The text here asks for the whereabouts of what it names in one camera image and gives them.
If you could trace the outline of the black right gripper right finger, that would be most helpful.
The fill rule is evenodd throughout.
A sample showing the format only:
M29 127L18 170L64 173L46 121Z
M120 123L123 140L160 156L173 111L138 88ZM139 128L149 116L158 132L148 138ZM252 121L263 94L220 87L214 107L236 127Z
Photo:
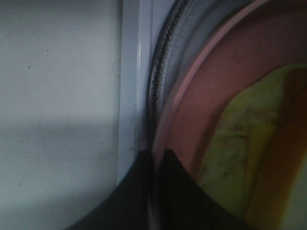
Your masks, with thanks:
M171 149L165 149L159 165L158 194L159 226L162 230L252 228L202 191Z

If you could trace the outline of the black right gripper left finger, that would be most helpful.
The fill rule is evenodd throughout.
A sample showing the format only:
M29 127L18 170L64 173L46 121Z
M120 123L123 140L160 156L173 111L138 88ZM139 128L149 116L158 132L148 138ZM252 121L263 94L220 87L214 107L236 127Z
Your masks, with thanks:
M147 230L154 163L150 151L140 151L116 189L69 230Z

